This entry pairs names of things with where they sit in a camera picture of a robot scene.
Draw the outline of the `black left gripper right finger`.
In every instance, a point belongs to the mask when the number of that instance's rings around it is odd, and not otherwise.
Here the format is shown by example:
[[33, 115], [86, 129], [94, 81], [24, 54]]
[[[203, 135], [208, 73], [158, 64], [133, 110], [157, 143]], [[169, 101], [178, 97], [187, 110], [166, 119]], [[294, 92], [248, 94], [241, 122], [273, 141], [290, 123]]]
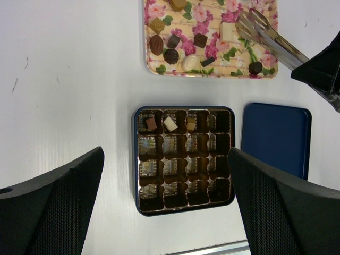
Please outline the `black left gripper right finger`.
[[339, 191], [237, 148], [228, 164], [251, 254], [339, 254]]

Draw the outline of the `caramel chocolate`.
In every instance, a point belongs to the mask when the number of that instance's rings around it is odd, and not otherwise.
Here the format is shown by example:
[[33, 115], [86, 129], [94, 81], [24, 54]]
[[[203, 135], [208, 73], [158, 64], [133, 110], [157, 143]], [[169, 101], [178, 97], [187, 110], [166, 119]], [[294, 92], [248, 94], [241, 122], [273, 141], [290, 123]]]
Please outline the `caramel chocolate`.
[[194, 118], [187, 118], [186, 128], [188, 131], [193, 132], [196, 128], [196, 120]]

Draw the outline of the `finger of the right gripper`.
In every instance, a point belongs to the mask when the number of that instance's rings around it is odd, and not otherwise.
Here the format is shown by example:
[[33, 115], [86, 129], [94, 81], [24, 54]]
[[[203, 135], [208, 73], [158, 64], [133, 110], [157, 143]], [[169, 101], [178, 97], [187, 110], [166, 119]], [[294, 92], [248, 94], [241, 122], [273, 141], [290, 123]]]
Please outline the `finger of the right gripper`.
[[339, 95], [339, 35], [323, 51], [297, 67], [291, 78], [324, 96]]

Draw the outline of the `pink brown chocolate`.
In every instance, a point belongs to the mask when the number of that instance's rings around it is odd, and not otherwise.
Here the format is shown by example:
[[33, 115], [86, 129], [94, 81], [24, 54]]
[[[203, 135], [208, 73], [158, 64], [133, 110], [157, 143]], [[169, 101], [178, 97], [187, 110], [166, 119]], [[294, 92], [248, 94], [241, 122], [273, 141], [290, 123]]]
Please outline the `pink brown chocolate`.
[[154, 117], [146, 119], [146, 126], [148, 130], [155, 130], [157, 128], [157, 123]]

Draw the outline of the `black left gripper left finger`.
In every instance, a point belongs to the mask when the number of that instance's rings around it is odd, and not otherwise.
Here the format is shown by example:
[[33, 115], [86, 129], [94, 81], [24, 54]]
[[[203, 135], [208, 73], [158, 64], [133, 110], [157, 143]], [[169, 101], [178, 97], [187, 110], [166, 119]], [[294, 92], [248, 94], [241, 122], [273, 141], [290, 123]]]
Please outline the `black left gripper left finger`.
[[81, 254], [104, 158], [97, 147], [1, 189], [1, 254]]

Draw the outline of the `white rectangular chocolate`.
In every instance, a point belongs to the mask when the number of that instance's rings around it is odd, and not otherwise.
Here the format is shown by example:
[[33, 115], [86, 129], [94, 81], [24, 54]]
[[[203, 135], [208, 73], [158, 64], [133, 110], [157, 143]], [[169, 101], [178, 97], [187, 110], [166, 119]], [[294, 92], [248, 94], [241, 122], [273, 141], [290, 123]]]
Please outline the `white rectangular chocolate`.
[[235, 42], [238, 39], [235, 23], [223, 22], [219, 25], [219, 38], [224, 42]]

